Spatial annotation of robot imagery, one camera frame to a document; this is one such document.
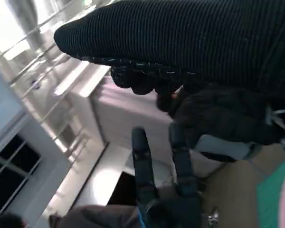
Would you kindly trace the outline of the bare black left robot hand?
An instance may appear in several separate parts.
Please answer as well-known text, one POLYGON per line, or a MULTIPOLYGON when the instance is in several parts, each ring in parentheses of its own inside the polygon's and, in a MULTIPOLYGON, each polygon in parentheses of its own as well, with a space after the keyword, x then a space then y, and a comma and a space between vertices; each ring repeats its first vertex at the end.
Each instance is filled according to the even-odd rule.
POLYGON ((199 228, 201 226, 201 196, 198 179, 193 173, 190 150, 177 123, 169 126, 171 155, 176 171, 176 183, 156 188, 151 149, 145 130, 132 130, 132 157, 135 171, 138 220, 142 228, 199 228))

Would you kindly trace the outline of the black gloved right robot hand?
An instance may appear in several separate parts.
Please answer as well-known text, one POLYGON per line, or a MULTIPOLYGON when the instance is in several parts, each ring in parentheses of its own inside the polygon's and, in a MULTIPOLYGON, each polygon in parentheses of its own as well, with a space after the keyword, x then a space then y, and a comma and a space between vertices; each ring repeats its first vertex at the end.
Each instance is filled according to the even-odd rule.
POLYGON ((66 23, 57 47, 122 87, 217 83, 285 98, 285 0, 121 0, 66 23))

